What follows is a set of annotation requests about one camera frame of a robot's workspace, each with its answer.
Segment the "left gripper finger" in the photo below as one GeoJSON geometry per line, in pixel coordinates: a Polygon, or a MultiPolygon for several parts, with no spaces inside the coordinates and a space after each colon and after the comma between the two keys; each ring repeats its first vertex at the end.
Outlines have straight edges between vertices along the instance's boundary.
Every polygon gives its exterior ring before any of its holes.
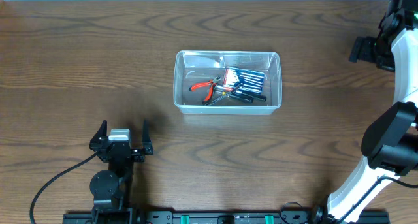
{"type": "Polygon", "coordinates": [[[143,121],[143,128],[142,128],[142,146],[144,149],[151,149],[152,142],[149,136],[149,127],[147,120],[143,121]]]}
{"type": "Polygon", "coordinates": [[[90,140],[91,143],[100,143],[103,138],[107,138],[107,121],[103,120],[100,128],[90,140]]]}

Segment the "orange handled pliers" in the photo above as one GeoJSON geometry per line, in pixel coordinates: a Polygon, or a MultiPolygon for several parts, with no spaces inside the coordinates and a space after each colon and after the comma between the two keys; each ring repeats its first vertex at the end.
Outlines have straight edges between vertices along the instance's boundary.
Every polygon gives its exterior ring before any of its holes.
{"type": "Polygon", "coordinates": [[[202,105],[207,105],[212,99],[215,87],[220,80],[221,80],[221,77],[217,76],[213,80],[193,84],[191,87],[189,87],[189,91],[192,92],[199,88],[209,87],[207,96],[202,100],[202,105]]]}

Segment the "small claw hammer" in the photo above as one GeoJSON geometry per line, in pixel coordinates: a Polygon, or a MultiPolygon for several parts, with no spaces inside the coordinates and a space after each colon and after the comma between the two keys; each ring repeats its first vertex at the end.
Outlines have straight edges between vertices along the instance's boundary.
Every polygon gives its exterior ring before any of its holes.
{"type": "MultiPolygon", "coordinates": [[[[225,87],[225,86],[221,86],[221,85],[217,85],[216,87],[215,87],[215,90],[216,91],[218,91],[218,92],[228,92],[228,91],[230,91],[230,90],[232,90],[233,88],[230,88],[230,87],[225,87]]],[[[239,95],[247,95],[247,96],[249,96],[249,97],[252,97],[253,98],[253,100],[254,99],[257,99],[258,101],[262,101],[262,102],[265,102],[266,101],[266,96],[264,96],[264,95],[261,95],[261,94],[258,94],[258,93],[254,93],[254,92],[250,92],[250,91],[245,91],[245,90],[238,90],[237,92],[236,92],[236,94],[239,94],[239,95]]]]}

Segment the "black yellow screwdriver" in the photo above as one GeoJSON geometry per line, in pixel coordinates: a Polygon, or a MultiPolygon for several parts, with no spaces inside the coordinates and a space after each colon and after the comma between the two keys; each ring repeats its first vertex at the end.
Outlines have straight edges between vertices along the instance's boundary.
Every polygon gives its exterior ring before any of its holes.
{"type": "Polygon", "coordinates": [[[247,95],[239,95],[239,94],[231,94],[228,97],[225,97],[223,99],[233,99],[235,101],[240,101],[241,103],[252,103],[253,102],[253,98],[249,97],[247,95]]]}

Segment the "silver black wrench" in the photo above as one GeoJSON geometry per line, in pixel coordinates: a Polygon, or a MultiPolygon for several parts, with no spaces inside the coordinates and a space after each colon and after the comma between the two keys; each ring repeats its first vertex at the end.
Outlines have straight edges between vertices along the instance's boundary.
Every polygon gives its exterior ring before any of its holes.
{"type": "Polygon", "coordinates": [[[226,98],[229,98],[230,96],[235,96],[235,94],[236,94],[236,92],[241,88],[243,86],[243,84],[238,84],[236,87],[234,87],[232,90],[230,90],[230,91],[228,91],[228,92],[226,92],[226,93],[224,93],[222,96],[220,96],[220,97],[218,97],[218,98],[216,98],[216,99],[214,99],[214,100],[211,100],[211,101],[203,101],[202,102],[202,104],[204,105],[204,106],[212,106],[212,105],[215,105],[216,103],[218,103],[218,102],[220,102],[220,101],[222,101],[222,100],[224,100],[224,99],[226,99],[226,98]]]}

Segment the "precision screwdriver set case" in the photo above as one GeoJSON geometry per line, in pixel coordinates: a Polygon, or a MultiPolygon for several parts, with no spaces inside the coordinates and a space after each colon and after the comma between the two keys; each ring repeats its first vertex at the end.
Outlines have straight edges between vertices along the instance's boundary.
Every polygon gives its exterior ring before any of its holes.
{"type": "Polygon", "coordinates": [[[265,73],[249,69],[239,69],[236,67],[227,67],[225,69],[223,85],[227,87],[241,87],[244,91],[250,91],[256,94],[263,92],[265,73]]]}

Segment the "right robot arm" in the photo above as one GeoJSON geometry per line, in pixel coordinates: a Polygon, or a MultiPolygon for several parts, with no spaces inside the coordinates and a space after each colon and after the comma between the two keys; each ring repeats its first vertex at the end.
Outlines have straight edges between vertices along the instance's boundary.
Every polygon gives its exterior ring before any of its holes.
{"type": "Polygon", "coordinates": [[[393,72],[393,105],[372,123],[361,143],[354,171],[323,205],[310,213],[310,223],[355,223],[362,211],[390,183],[417,170],[417,0],[389,0],[377,37],[357,37],[349,60],[373,63],[393,72]]]}

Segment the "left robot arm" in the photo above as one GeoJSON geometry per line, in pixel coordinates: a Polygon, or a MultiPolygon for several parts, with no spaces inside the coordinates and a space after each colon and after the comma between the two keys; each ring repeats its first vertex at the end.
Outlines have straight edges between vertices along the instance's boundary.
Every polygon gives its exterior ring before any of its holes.
{"type": "Polygon", "coordinates": [[[147,155],[153,154],[148,124],[143,122],[142,147],[131,147],[131,132],[129,129],[112,129],[107,132],[107,121],[104,120],[89,143],[90,150],[108,164],[90,181],[90,191],[93,195],[93,207],[106,212],[121,210],[127,203],[133,179],[133,164],[142,163],[147,155]]]}

